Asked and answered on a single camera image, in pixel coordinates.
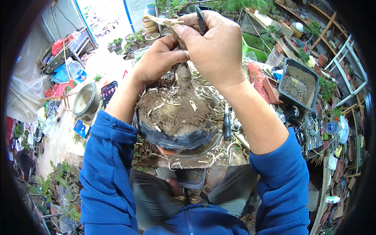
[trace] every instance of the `gray pants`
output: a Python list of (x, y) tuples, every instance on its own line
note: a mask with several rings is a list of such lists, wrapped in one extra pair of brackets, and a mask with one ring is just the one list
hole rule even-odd
[[(163, 223), (185, 206), (184, 201), (172, 197), (173, 188), (165, 180), (135, 169), (131, 169), (129, 180), (138, 226), (142, 230)], [(250, 165), (232, 167), (209, 193), (209, 203), (239, 217), (256, 181), (257, 174)]]

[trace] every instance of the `green basket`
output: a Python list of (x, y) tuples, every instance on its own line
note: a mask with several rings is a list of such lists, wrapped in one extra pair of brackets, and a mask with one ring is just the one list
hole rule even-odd
[[(270, 54), (270, 50), (264, 45), (261, 38), (255, 37), (253, 35), (242, 33), (243, 45), (242, 53), (243, 56), (247, 52), (254, 52), (256, 54), (258, 61), (267, 61)], [(266, 43), (269, 48), (273, 48), (273, 44), (270, 42)]]

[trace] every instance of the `blue fleece jacket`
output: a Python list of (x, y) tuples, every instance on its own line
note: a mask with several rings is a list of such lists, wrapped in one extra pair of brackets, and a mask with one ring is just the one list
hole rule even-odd
[[(277, 150), (249, 154), (260, 174), (262, 204), (256, 216), (258, 234), (308, 234), (308, 169), (293, 129)], [(85, 234), (138, 234), (136, 205), (129, 183), (137, 130), (104, 111), (98, 113), (87, 142), (80, 181), (81, 223)], [(183, 207), (149, 234), (248, 234), (245, 224), (219, 206)]]

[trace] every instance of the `person's right hand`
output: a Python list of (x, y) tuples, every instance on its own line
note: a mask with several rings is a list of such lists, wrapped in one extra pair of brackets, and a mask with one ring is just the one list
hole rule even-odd
[(179, 17), (185, 25), (174, 26), (194, 66), (218, 90), (244, 82), (240, 26), (215, 11), (202, 13), (209, 29), (204, 36), (191, 27), (198, 28), (197, 13)]

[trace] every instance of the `hand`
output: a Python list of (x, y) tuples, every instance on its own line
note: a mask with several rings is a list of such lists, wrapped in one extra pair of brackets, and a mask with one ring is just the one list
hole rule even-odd
[(133, 74), (143, 85), (151, 85), (165, 75), (177, 63), (189, 60), (186, 50), (174, 50), (177, 41), (172, 34), (156, 40), (141, 57), (133, 69)]
[(192, 28), (198, 28), (197, 13), (179, 17), (185, 25), (174, 27), (185, 42), (194, 66), (218, 90), (244, 82), (240, 26), (217, 12), (202, 13), (209, 28), (204, 36)]

